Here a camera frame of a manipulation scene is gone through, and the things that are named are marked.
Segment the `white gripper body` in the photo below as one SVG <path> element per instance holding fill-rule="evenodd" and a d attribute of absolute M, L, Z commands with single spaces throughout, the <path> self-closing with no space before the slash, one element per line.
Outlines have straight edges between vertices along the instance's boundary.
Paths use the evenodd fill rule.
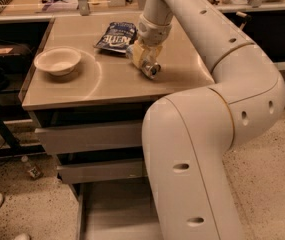
<path fill-rule="evenodd" d="M 171 19 L 168 22 L 160 22 L 158 19 L 153 22 L 141 14 L 138 21 L 138 40 L 149 47 L 159 46 L 167 39 L 171 28 Z"/>

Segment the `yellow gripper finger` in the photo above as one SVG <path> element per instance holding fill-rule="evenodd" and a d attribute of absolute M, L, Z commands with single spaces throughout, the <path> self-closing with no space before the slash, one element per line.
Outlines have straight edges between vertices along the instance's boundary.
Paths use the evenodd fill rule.
<path fill-rule="evenodd" d="M 138 68 L 142 69 L 143 61 L 147 57 L 149 53 L 149 48 L 140 43 L 139 41 L 135 41 L 132 48 L 132 62 Z"/>
<path fill-rule="evenodd" d="M 157 62 L 157 57 L 161 53 L 162 46 L 148 46 L 148 54 L 146 56 L 146 61 L 150 65 L 154 65 Z"/>

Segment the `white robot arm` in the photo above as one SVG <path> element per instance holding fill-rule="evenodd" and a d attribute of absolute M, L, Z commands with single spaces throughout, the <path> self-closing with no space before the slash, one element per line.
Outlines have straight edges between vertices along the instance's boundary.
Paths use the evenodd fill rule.
<path fill-rule="evenodd" d="M 222 156 L 274 125 L 285 83 L 269 57 L 207 0 L 146 0 L 133 63 L 153 59 L 178 20 L 213 84 L 167 95 L 142 126 L 164 240 L 245 240 Z"/>

